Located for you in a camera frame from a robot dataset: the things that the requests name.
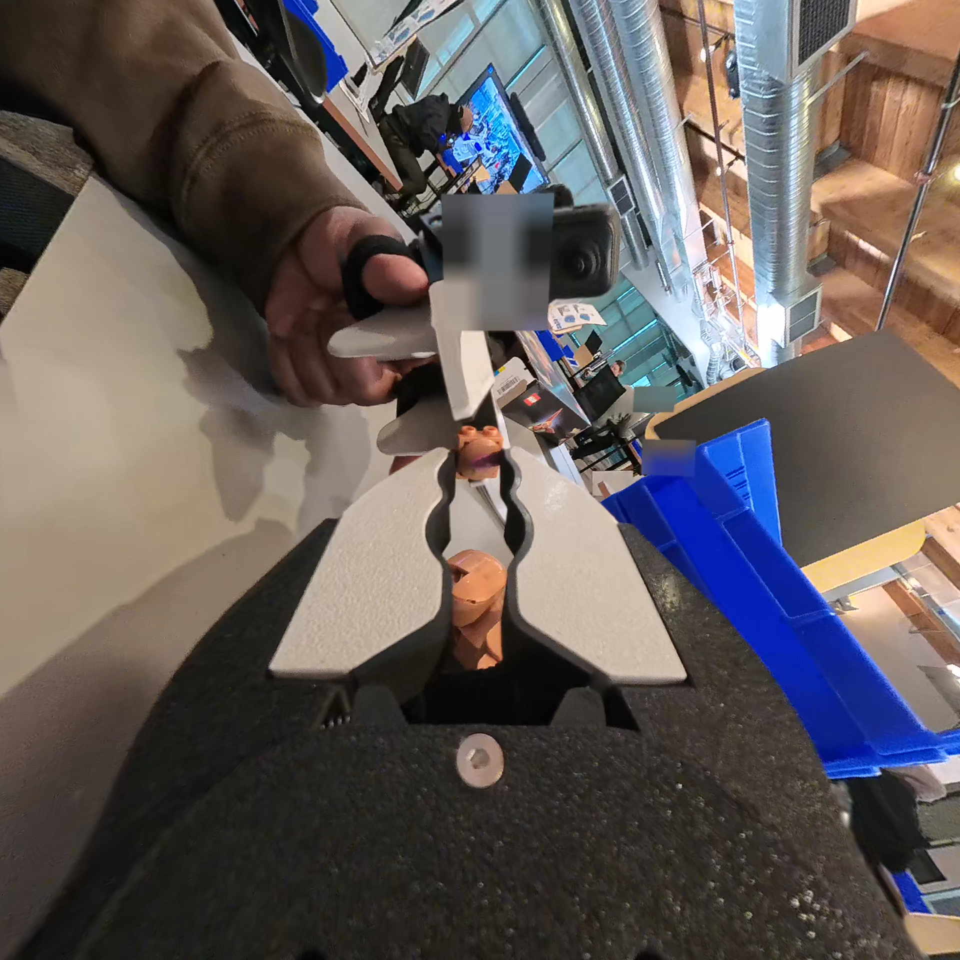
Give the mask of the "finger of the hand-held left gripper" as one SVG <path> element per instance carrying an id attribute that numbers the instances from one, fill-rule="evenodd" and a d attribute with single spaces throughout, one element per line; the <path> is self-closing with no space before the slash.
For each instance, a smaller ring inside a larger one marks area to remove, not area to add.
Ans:
<path id="1" fill-rule="evenodd" d="M 414 366 L 393 390 L 395 417 L 376 437 L 376 448 L 385 455 L 423 455 L 434 449 L 453 450 L 462 426 L 481 430 L 496 426 L 503 438 L 503 449 L 510 450 L 506 421 L 488 390 L 477 411 L 466 419 L 451 412 L 447 384 L 441 363 L 432 357 Z"/>
<path id="2" fill-rule="evenodd" d="M 496 375 L 487 330 L 494 318 L 480 285 L 431 285 L 409 306 L 383 306 L 334 333 L 336 358 L 383 362 L 434 360 L 453 421 L 477 428 L 498 424 Z"/>

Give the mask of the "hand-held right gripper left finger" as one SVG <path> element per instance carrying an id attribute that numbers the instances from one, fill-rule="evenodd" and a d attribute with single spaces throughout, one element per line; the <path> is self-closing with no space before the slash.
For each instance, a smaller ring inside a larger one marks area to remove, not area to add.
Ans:
<path id="1" fill-rule="evenodd" d="M 270 661 L 276 678 L 424 686 L 452 627 L 452 453 L 437 448 L 335 524 Z"/>

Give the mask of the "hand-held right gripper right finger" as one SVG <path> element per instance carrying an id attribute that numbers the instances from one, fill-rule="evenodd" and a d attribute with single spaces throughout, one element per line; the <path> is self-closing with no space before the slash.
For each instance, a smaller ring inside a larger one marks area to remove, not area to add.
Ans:
<path id="1" fill-rule="evenodd" d="M 688 678 L 615 518 L 581 485 L 519 449 L 505 454 L 514 623 L 589 676 L 663 687 Z"/>

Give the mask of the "small orange brick assembly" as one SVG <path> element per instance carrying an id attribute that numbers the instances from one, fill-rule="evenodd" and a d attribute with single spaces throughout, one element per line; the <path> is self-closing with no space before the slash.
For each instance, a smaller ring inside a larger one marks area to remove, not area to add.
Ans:
<path id="1" fill-rule="evenodd" d="M 455 450 L 456 476 L 470 483 L 498 479 L 504 438 L 498 426 L 462 425 Z"/>

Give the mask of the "tan brown brick toy figure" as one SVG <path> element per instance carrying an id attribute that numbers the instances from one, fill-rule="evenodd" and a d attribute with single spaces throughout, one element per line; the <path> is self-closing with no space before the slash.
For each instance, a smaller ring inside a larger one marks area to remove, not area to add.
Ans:
<path id="1" fill-rule="evenodd" d="M 464 549 L 447 564 L 452 580 L 452 655 L 465 670 L 498 666 L 503 659 L 507 568 L 477 549 Z"/>

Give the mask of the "person's left forearm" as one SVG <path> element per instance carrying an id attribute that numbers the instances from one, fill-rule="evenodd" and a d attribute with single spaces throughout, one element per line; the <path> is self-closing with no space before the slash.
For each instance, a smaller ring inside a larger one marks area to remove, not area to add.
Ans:
<path id="1" fill-rule="evenodd" d="M 315 217 L 362 209 L 212 2 L 5 1 L 1 60 L 3 90 L 63 119 L 114 186 L 258 307 Z"/>

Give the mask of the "grey desk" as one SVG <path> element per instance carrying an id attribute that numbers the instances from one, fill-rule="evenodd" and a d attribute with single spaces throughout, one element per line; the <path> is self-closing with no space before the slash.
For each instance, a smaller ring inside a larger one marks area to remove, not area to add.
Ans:
<path id="1" fill-rule="evenodd" d="M 2 321 L 1 951 L 199 639 L 385 478 L 394 404 L 276 394 L 258 313 L 99 178 Z"/>

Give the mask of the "person's left hand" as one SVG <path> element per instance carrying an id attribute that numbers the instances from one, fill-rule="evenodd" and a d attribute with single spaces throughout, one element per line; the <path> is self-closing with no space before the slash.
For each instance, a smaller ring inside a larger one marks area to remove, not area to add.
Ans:
<path id="1" fill-rule="evenodd" d="M 330 355 L 330 338 L 354 322 L 344 302 L 341 262 L 373 235 L 401 236 L 392 223 L 367 210 L 335 207 L 314 217 L 276 265 L 264 308 L 270 371 L 295 405 L 389 402 L 403 377 L 436 361 L 434 356 L 381 362 Z"/>

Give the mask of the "colourful printed toy box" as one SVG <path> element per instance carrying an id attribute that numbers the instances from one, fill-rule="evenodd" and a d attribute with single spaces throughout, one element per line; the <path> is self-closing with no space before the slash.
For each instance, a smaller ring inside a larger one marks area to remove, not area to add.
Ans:
<path id="1" fill-rule="evenodd" d="M 527 428 L 553 446 L 591 425 L 567 386 L 536 378 L 523 364 L 499 368 L 492 395 L 505 420 Z"/>

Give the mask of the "black computer monitor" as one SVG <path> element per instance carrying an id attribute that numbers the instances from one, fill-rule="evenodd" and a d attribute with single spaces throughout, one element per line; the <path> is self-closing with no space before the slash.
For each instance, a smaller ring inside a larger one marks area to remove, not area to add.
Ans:
<path id="1" fill-rule="evenodd" d="M 469 109 L 470 131 L 442 141 L 444 168 L 465 178 L 466 191 L 527 194 L 548 183 L 546 153 L 519 98 L 509 94 L 488 64 L 459 100 Z"/>

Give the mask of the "black board with wooden edge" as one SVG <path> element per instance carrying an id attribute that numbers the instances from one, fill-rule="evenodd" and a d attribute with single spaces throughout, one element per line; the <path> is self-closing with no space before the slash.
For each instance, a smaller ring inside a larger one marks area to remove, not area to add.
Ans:
<path id="1" fill-rule="evenodd" d="M 958 504 L 958 387 L 889 329 L 742 370 L 646 434 L 701 444 L 761 419 L 784 548 L 822 593 L 915 554 Z"/>

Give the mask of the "blue plastic crate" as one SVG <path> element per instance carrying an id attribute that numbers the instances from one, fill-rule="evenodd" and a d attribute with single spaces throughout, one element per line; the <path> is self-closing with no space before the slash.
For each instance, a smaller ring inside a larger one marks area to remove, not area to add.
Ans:
<path id="1" fill-rule="evenodd" d="M 322 100 L 348 76 L 347 62 L 317 20 L 317 2 L 282 1 L 281 6 L 296 70 L 306 90 Z"/>

